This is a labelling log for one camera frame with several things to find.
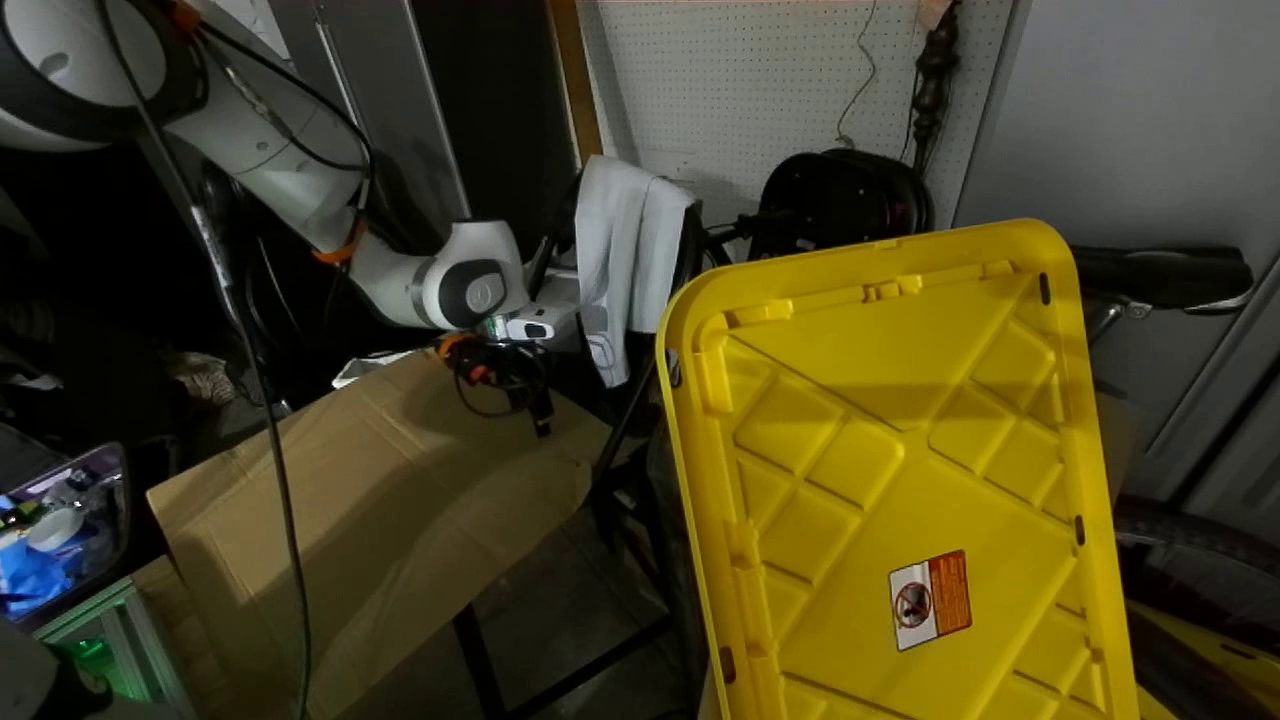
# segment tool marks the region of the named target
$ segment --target floor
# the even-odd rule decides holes
[[[611,553],[580,511],[475,601],[507,707],[544,689],[663,615],[644,575]],[[548,707],[538,719],[691,717],[681,711],[675,642],[663,635]],[[452,628],[370,692],[344,719],[481,717]]]

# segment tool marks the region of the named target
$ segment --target wall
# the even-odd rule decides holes
[[[1011,0],[966,0],[960,68],[927,182],[950,224]],[[769,172],[803,151],[855,146],[897,158],[914,60],[915,0],[579,3],[605,151],[684,182],[719,223],[755,210]],[[841,110],[876,78],[841,131]]]
[[[1280,249],[1276,27],[1268,0],[1020,1],[956,223],[1029,215],[1079,245],[1234,245],[1262,277]],[[1270,293],[1239,320],[1126,320],[1093,348],[1096,377],[1139,413],[1128,491],[1172,492],[1252,387],[1276,351],[1275,333],[1249,332]]]

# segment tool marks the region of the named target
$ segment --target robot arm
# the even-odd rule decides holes
[[[273,51],[211,3],[197,3],[219,35],[276,61],[264,67],[233,44],[184,32],[173,5],[106,0],[147,106],[275,211],[317,254],[349,254],[349,277],[390,323],[468,328],[529,304],[520,255],[502,222],[454,223],[435,258],[397,252],[357,228],[367,161],[344,119],[280,77]],[[0,1],[0,145],[76,151],[131,140],[137,109],[93,0]]]

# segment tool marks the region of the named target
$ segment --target warning label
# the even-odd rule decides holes
[[[888,589],[900,651],[973,624],[963,550],[893,570]]]

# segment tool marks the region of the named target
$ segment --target bicycle wheel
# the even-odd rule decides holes
[[[1158,505],[1115,509],[1125,594],[1275,653],[1280,651],[1280,548]]]

